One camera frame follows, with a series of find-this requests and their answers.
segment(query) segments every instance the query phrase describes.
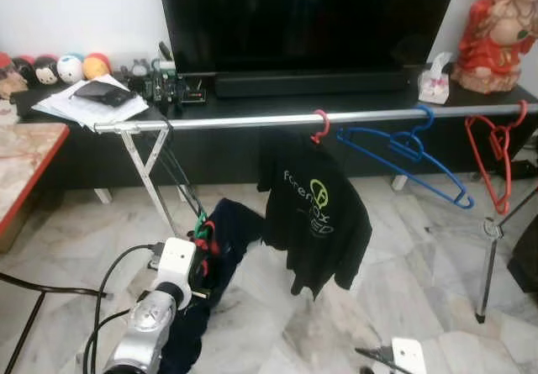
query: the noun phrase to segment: red table edge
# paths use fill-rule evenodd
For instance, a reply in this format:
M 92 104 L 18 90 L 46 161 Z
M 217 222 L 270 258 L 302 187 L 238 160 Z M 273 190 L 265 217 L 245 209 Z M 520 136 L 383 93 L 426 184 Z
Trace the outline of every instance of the red table edge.
M 60 135 L 56 139 L 56 142 L 52 145 L 52 147 L 50 148 L 50 151 L 46 154 L 46 156 L 40 162 L 40 165 L 35 170 L 34 175 L 28 180 L 28 182 L 26 183 L 26 186 L 18 195 L 17 200 L 13 202 L 13 204 L 11 205 L 11 208 L 9 208 L 8 212 L 4 215 L 2 221 L 0 222 L 0 234 L 2 234 L 3 231 L 9 226 L 12 218 L 15 217 L 15 214 L 17 214 L 17 212 L 20 210 L 21 206 L 24 203 L 24 200 L 26 200 L 26 197 L 29 195 L 30 191 L 34 188 L 35 183 L 38 181 L 38 179 L 40 179 L 41 175 L 45 171 L 46 167 L 50 164 L 50 162 L 52 161 L 52 158 L 58 152 L 61 145 L 64 143 L 64 141 L 66 141 L 66 138 L 68 135 L 69 135 L 69 127 L 67 127 L 67 125 L 64 124 L 63 129 L 60 132 Z

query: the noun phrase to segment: blue hanger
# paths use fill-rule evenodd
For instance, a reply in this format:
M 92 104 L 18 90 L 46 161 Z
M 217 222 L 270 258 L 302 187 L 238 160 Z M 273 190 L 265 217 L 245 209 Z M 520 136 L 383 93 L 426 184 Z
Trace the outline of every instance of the blue hanger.
M 467 189 L 462 184 L 462 182 L 452 172 L 450 172 L 448 168 L 446 168 L 438 160 L 436 160 L 434 157 L 432 157 L 431 155 L 425 152 L 424 145 L 422 144 L 422 141 L 420 141 L 416 133 L 430 128 L 430 126 L 434 123 L 434 114 L 433 112 L 431 112 L 431 109 L 429 109 L 425 105 L 419 104 L 416 108 L 424 110 L 428 114 L 429 119 L 425 124 L 415 126 L 413 129 L 411 129 L 411 132 L 397 132 L 394 134 L 388 134 L 388 133 L 382 132 L 381 130 L 369 129 L 369 128 L 349 128 L 346 130 L 340 128 L 338 129 L 336 138 L 340 140 L 341 142 L 345 143 L 346 145 L 351 146 L 355 150 L 359 150 L 363 152 L 364 154 L 369 155 L 370 157 L 375 158 L 376 160 L 382 162 L 384 165 L 391 167 L 399 175 L 405 175 L 409 179 L 417 182 L 423 187 L 430 189 L 433 193 L 444 198 L 445 200 L 448 200 L 451 203 L 454 203 L 456 206 L 460 208 L 472 208 L 474 206 L 474 200 L 467 193 Z M 447 195 L 446 193 L 442 192 L 441 190 L 437 189 L 436 187 L 432 187 L 429 183 L 422 181 L 421 179 L 419 179 L 412 173 L 405 171 L 403 168 L 397 166 L 391 161 L 385 160 L 381 156 L 372 153 L 371 151 L 365 149 L 364 147 L 356 143 L 353 143 L 351 141 L 351 133 L 354 133 L 354 132 L 373 134 L 373 135 L 382 137 L 384 139 L 388 139 L 388 148 L 390 150 L 400 155 L 403 155 L 404 157 L 407 157 L 414 162 L 420 162 L 422 160 L 425 160 L 431 164 L 434 164 L 435 166 L 440 168 L 458 186 L 458 188 L 460 189 L 460 193 L 455 198 L 453 198 Z M 466 195 L 467 195 L 467 202 L 464 203 L 463 201 Z

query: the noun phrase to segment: tabletop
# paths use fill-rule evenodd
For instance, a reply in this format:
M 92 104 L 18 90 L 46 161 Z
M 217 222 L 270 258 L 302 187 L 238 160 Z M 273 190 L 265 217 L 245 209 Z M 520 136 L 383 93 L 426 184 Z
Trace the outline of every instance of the tabletop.
M 0 125 L 0 234 L 68 134 L 65 124 Z

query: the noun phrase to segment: black wallet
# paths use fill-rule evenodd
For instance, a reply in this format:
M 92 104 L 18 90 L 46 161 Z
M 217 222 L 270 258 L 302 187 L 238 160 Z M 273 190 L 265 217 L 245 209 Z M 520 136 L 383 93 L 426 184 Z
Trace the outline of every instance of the black wallet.
M 89 82 L 73 94 L 76 97 L 118 107 L 136 96 L 136 92 L 124 90 L 107 82 Z

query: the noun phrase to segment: tv screen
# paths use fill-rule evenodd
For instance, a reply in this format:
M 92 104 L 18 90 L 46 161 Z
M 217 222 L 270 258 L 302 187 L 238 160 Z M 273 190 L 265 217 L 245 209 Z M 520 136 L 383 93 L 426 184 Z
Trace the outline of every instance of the tv screen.
M 450 0 L 162 0 L 182 74 L 424 64 Z

